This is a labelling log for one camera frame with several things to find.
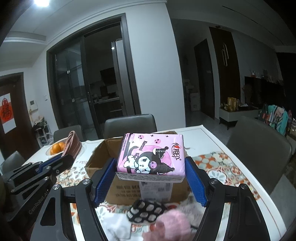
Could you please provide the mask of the dark wooden door left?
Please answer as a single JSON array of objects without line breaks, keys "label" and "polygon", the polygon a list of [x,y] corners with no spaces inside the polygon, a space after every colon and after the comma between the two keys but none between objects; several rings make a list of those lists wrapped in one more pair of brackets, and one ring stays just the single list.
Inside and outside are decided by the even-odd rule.
[{"label": "dark wooden door left", "polygon": [[28,160],[39,150],[29,118],[23,73],[1,77],[1,154],[7,159],[15,151]]}]

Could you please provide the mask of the white shoe rack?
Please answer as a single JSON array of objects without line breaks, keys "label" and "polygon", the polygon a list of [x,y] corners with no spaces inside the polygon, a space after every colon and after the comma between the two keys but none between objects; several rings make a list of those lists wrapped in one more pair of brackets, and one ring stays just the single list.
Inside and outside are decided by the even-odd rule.
[{"label": "white shoe rack", "polygon": [[33,130],[40,147],[53,144],[53,134],[44,117],[35,121]]}]

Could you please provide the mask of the patterned table runner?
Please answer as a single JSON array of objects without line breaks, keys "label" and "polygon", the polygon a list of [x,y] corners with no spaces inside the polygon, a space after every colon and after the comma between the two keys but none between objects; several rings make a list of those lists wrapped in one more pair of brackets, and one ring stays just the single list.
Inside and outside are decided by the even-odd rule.
[{"label": "patterned table runner", "polygon": [[[249,181],[239,168],[232,162],[230,157],[224,153],[210,153],[194,157],[193,159],[199,168],[207,172],[209,177],[216,178],[223,184],[236,187],[242,183],[249,184]],[[86,177],[88,177],[88,175],[84,168],[74,167],[59,175],[57,177],[57,183],[63,188],[71,187],[77,185]],[[189,192],[188,187],[183,190],[188,193],[186,199],[166,203],[165,207],[168,210],[176,209],[181,211],[187,216],[191,225],[198,227],[201,224],[205,208],[195,200],[193,194]],[[149,223],[128,224],[127,218],[124,218],[123,215],[126,214],[130,208],[131,205],[117,205],[114,202],[109,203],[107,201],[102,202],[98,208],[96,208],[99,221],[103,223],[104,228],[107,228],[107,222],[111,221],[112,218],[118,218],[118,225],[130,228],[130,231],[118,235],[114,240],[143,240],[142,234],[148,232],[148,230],[154,229],[154,225]]]}]

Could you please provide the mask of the pink tissue pack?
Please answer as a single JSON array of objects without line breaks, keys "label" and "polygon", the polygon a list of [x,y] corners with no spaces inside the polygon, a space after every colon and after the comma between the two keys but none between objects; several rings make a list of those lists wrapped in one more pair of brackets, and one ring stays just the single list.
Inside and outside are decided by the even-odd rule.
[{"label": "pink tissue pack", "polygon": [[116,174],[126,181],[181,183],[185,178],[183,135],[126,133]]}]

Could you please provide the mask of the grey chair far left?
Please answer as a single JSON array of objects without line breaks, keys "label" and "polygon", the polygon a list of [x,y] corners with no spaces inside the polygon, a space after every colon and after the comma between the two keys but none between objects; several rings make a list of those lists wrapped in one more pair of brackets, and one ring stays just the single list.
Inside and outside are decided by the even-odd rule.
[{"label": "grey chair far left", "polygon": [[75,131],[76,135],[79,137],[81,142],[86,141],[85,134],[83,133],[83,128],[81,125],[69,126],[66,128],[61,128],[54,132],[53,139],[54,142],[57,142],[63,138],[67,138],[71,131]]}]

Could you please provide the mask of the dark tv cabinet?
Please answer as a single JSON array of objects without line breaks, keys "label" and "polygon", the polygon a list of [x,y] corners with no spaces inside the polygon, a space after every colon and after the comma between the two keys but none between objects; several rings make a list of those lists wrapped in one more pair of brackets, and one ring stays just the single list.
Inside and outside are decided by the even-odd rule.
[{"label": "dark tv cabinet", "polygon": [[284,107],[286,104],[285,89],[281,82],[270,82],[267,79],[244,77],[245,103],[262,109],[264,105]]}]

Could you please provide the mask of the black white patterned pouch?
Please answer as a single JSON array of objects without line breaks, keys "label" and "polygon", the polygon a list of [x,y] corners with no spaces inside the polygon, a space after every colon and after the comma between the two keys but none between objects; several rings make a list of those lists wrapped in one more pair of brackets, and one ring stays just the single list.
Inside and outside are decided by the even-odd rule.
[{"label": "black white patterned pouch", "polygon": [[151,200],[137,200],[128,210],[128,220],[135,224],[152,224],[168,209],[160,202]]}]

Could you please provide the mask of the dusty pink towel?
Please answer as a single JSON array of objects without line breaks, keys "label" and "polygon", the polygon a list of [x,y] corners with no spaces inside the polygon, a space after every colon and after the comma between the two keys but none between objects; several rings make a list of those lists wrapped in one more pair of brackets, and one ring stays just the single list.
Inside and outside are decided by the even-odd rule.
[{"label": "dusty pink towel", "polygon": [[179,227],[165,227],[153,225],[148,232],[142,233],[143,240],[192,240],[194,233],[190,228],[185,230]]}]

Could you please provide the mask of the grey chair behind box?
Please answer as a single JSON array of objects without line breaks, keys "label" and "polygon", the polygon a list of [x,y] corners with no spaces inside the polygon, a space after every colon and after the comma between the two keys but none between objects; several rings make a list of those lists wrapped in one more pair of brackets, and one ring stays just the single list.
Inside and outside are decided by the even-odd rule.
[{"label": "grey chair behind box", "polygon": [[154,133],[157,131],[152,114],[122,116],[108,119],[104,124],[104,138],[123,137],[125,133]]}]

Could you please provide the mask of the pink fluffy headband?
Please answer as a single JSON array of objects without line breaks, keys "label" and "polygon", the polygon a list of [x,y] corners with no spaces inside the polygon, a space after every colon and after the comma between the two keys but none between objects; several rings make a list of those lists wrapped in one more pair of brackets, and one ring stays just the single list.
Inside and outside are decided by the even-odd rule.
[{"label": "pink fluffy headband", "polygon": [[168,212],[160,215],[157,218],[155,225],[171,228],[179,227],[183,230],[185,230],[186,228],[191,229],[191,225],[187,216],[181,211],[175,209],[171,209]]}]

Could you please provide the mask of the white fruit basket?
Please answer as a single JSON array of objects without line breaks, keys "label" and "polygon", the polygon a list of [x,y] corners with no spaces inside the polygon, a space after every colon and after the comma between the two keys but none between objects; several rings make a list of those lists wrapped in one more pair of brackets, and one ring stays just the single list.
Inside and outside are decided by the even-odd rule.
[{"label": "white fruit basket", "polygon": [[46,150],[47,156],[53,156],[59,153],[62,153],[65,150],[67,138],[63,138],[54,144],[52,144],[48,150]]}]

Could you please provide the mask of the colourful clothes pile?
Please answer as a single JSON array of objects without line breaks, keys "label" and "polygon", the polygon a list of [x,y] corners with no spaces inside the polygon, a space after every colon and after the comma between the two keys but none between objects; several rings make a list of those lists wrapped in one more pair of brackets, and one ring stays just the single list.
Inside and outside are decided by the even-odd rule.
[{"label": "colourful clothes pile", "polygon": [[277,105],[264,105],[258,112],[258,120],[286,136],[288,126],[292,121],[292,113]]}]

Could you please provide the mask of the grey chair right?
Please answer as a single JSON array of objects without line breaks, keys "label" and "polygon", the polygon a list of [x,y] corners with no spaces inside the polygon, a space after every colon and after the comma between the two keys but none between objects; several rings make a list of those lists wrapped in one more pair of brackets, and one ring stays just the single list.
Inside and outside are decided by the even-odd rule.
[{"label": "grey chair right", "polygon": [[262,121],[242,116],[234,127],[227,148],[271,194],[292,156],[286,137]]}]

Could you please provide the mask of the grey chair left edge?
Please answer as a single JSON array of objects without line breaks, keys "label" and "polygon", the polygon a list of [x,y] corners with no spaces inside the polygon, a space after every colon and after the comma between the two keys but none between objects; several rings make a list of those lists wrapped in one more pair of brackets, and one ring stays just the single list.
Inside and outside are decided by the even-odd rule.
[{"label": "grey chair left edge", "polygon": [[1,164],[1,172],[2,174],[8,173],[19,168],[24,163],[24,157],[18,151],[15,151]]}]

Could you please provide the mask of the red white door poster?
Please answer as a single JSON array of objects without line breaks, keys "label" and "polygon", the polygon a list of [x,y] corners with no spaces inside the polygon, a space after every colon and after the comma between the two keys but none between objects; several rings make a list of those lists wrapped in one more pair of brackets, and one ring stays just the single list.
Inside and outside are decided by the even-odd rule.
[{"label": "red white door poster", "polygon": [[11,104],[10,93],[1,96],[1,124],[3,126],[4,133],[7,134],[14,128],[16,128],[16,122],[14,118],[14,112]]}]

